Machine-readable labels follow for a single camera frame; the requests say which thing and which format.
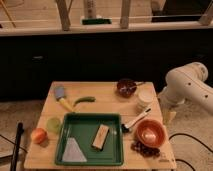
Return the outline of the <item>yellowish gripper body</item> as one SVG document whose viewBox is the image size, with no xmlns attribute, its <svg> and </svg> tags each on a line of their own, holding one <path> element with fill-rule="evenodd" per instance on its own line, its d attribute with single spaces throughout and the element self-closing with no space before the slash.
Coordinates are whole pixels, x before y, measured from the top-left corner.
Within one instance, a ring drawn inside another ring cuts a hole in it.
<svg viewBox="0 0 213 171">
<path fill-rule="evenodd" d="M 170 105 L 162 104 L 161 109 L 162 109 L 163 124 L 164 125 L 170 124 L 171 121 L 176 116 L 176 111 L 174 110 L 174 107 Z"/>
</svg>

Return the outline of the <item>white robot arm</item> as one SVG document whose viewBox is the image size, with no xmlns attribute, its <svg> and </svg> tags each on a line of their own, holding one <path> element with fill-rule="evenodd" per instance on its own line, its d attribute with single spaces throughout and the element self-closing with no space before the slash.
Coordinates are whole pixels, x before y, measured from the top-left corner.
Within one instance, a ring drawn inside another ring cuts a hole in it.
<svg viewBox="0 0 213 171">
<path fill-rule="evenodd" d="M 166 86 L 158 94 L 164 125 L 168 125 L 176 116 L 174 107 L 183 104 L 185 100 L 213 113 L 213 87 L 205 83 L 207 78 L 208 69 L 200 62 L 171 69 L 166 74 Z"/>
</svg>

